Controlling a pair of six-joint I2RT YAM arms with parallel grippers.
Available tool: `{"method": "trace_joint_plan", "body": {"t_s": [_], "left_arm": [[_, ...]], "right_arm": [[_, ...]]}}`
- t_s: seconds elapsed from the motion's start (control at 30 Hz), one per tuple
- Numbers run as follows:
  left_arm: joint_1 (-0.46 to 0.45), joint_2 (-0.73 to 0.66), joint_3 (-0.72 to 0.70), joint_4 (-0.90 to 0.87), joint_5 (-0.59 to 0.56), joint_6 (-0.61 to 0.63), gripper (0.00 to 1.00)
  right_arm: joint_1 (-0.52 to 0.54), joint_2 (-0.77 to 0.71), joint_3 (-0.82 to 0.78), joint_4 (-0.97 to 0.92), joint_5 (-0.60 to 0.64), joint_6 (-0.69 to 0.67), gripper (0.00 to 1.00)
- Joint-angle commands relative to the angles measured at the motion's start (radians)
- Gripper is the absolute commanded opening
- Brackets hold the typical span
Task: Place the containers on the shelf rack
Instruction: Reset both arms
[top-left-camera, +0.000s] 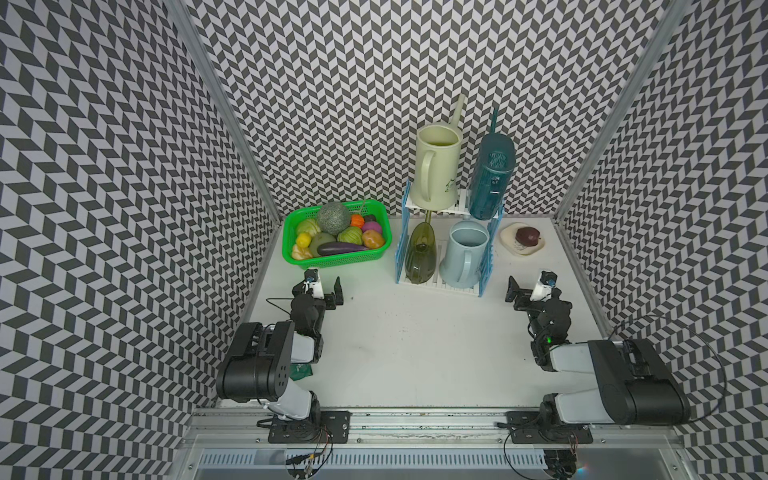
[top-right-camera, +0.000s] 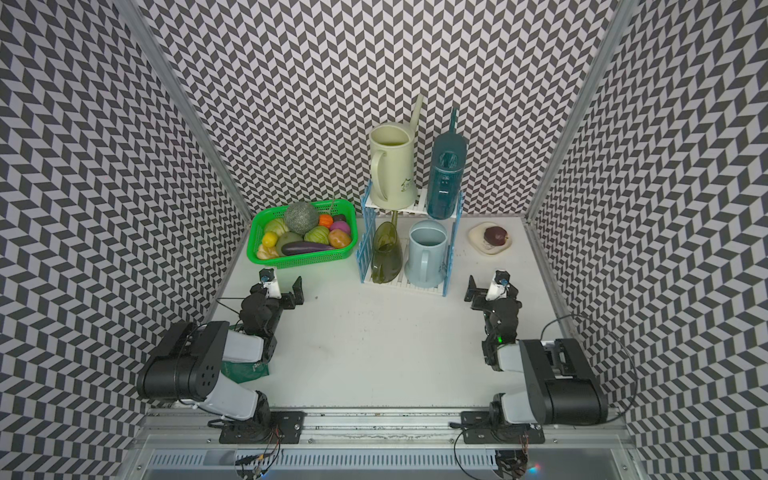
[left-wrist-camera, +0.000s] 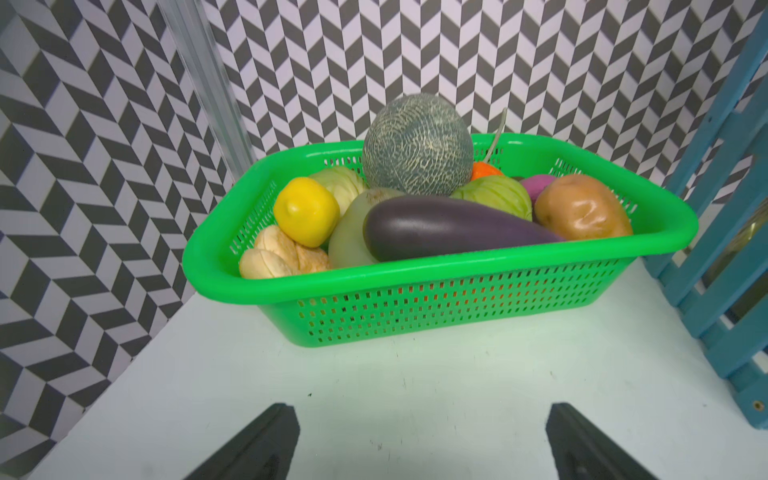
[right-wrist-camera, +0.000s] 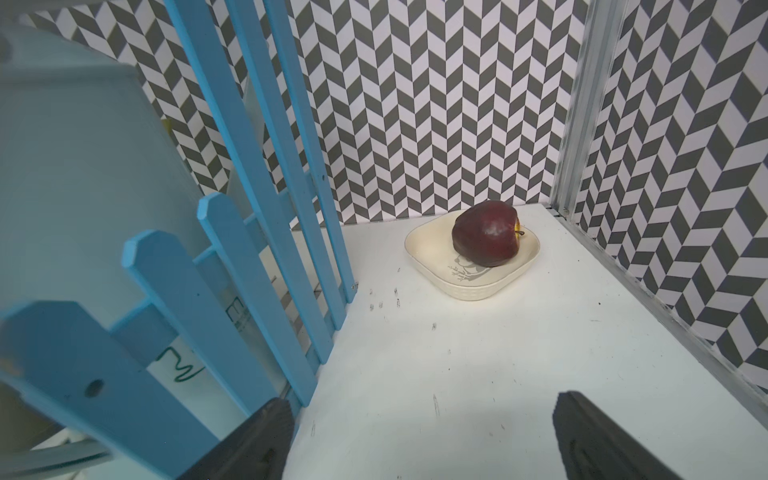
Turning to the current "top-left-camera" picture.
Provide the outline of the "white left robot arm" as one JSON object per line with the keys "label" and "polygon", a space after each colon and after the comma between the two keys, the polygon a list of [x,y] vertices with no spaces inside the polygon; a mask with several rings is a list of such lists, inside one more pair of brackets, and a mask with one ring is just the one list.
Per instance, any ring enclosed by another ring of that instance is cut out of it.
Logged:
{"label": "white left robot arm", "polygon": [[326,293],[319,271],[306,270],[303,281],[292,289],[287,320],[238,327],[219,367],[218,397],[238,403],[257,401],[279,420],[317,425],[319,400],[290,378],[291,367],[318,363],[324,348],[325,314],[343,304],[340,279]]}

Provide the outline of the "teal watering can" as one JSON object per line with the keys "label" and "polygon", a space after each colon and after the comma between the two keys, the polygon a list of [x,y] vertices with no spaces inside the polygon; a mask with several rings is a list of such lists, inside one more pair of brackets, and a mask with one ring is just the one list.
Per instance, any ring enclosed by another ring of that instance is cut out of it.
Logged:
{"label": "teal watering can", "polygon": [[470,183],[469,212],[478,220],[490,220],[503,204],[516,167],[516,147],[508,135],[497,131],[499,107],[495,106],[488,133],[480,142]]}

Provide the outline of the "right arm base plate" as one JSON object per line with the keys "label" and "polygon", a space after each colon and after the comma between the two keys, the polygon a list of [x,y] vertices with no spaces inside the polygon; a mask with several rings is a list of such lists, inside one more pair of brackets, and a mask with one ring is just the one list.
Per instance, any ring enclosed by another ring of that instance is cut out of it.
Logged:
{"label": "right arm base plate", "polygon": [[514,444],[588,445],[594,442],[588,425],[558,423],[554,416],[541,416],[532,410],[507,411],[505,422]]}

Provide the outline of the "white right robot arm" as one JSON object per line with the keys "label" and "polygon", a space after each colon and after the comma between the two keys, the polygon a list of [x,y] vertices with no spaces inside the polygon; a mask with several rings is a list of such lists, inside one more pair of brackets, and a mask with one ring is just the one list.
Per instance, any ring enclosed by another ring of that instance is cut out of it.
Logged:
{"label": "white right robot arm", "polygon": [[532,289],[508,279],[505,301],[528,317],[533,360],[546,372],[590,375],[596,385],[552,393],[525,426],[540,430],[588,424],[675,426],[691,420],[681,385],[647,339],[572,343],[571,302],[561,298],[557,275],[540,273]]}

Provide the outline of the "olive green watering can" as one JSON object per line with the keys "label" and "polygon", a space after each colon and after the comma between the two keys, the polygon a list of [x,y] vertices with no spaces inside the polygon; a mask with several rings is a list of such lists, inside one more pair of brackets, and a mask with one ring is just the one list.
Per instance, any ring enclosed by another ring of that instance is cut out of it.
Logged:
{"label": "olive green watering can", "polygon": [[412,232],[405,260],[405,273],[412,284],[429,281],[437,266],[437,244],[431,225],[432,212],[427,211],[423,222]]}

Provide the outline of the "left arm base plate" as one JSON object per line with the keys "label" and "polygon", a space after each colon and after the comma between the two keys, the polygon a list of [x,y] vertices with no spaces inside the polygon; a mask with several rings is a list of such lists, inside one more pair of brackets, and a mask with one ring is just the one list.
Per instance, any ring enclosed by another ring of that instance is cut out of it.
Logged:
{"label": "left arm base plate", "polygon": [[269,428],[270,444],[346,444],[349,438],[351,412],[321,411],[304,420],[281,420],[274,417]]}

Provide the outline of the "light blue watering can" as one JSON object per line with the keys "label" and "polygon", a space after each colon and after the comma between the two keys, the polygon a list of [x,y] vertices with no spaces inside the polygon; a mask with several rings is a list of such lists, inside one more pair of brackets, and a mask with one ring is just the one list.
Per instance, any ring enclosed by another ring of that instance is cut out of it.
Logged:
{"label": "light blue watering can", "polygon": [[449,232],[445,256],[440,263],[442,280],[452,288],[474,287],[481,276],[481,265],[490,235],[476,221],[463,220]]}

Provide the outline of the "cream watering can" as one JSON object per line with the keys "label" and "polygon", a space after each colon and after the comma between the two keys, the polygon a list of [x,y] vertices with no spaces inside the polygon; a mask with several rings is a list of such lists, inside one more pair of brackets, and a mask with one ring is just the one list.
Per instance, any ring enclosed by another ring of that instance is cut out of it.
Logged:
{"label": "cream watering can", "polygon": [[458,200],[458,167],[463,133],[459,127],[466,96],[461,93],[448,122],[417,131],[412,202],[428,211],[447,210]]}

